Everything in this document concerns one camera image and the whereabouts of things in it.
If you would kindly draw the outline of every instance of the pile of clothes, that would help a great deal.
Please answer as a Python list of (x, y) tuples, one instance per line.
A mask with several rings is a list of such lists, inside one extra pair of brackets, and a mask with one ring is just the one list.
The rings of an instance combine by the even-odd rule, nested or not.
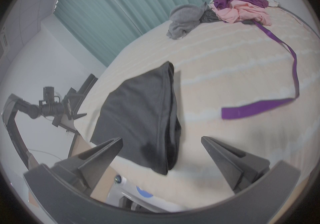
[(170, 12), (169, 19), (172, 23), (167, 36), (172, 39), (182, 38), (204, 22), (240, 21), (252, 25), (255, 20), (270, 26), (271, 20), (266, 7), (267, 0), (214, 0), (213, 3), (207, 5), (205, 2), (200, 7), (194, 4), (179, 5)]

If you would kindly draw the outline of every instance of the folded black garment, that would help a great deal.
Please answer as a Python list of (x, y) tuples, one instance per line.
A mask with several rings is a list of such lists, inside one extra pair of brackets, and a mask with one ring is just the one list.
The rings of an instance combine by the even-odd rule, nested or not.
[(124, 81), (104, 102), (91, 142), (122, 137), (118, 154), (166, 175), (178, 158), (181, 126), (170, 62)]

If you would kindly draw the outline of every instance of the bed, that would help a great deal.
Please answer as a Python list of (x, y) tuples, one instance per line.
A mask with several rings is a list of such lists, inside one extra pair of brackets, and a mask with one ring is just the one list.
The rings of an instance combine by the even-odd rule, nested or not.
[(298, 184), (319, 158), (320, 40), (292, 14), (268, 7), (270, 29), (297, 54), (300, 97), (277, 109), (238, 120), (222, 120), (221, 108), (261, 99), (294, 97), (293, 58), (256, 26), (240, 22), (200, 24), (182, 39), (166, 36), (170, 21), (126, 48), (89, 91), (74, 125), (90, 138), (108, 94), (123, 81), (174, 64), (174, 90), (182, 126), (178, 161), (168, 175), (121, 157), (111, 163), (119, 174), (149, 193), (186, 208), (198, 208), (234, 195), (200, 140), (210, 136), (270, 160), (284, 159), (301, 170)]

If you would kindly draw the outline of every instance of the purple garment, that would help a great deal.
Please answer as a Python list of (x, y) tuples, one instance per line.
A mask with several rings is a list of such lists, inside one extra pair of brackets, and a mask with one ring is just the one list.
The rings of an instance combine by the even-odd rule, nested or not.
[(262, 112), (274, 109), (284, 104), (288, 104), (294, 101), (296, 98), (299, 97), (299, 80), (297, 74), (297, 55), (292, 50), (292, 48), (287, 45), (285, 42), (281, 41), (278, 37), (276, 37), (270, 30), (266, 29), (264, 26), (259, 24), (254, 20), (256, 26), (261, 29), (267, 36), (269, 36), (272, 40), (276, 41), (277, 43), (284, 44), (290, 50), (290, 53), (293, 57), (293, 66), (292, 66), (292, 77), (294, 81), (294, 88), (295, 88), (295, 97), (294, 98), (283, 98), (283, 99), (272, 99), (272, 100), (261, 100), (257, 101), (245, 106), (239, 107), (224, 107), (221, 110), (221, 117), (222, 119), (239, 119), (244, 117), (249, 117), (252, 115), (260, 114)]
[[(214, 0), (213, 4), (218, 10), (222, 10), (224, 8), (228, 8), (229, 3), (231, 1), (232, 0)], [(269, 6), (269, 3), (267, 0), (240, 0), (240, 1), (250, 2), (251, 4), (256, 5), (258, 7), (261, 7), (261, 8), (266, 8)]]

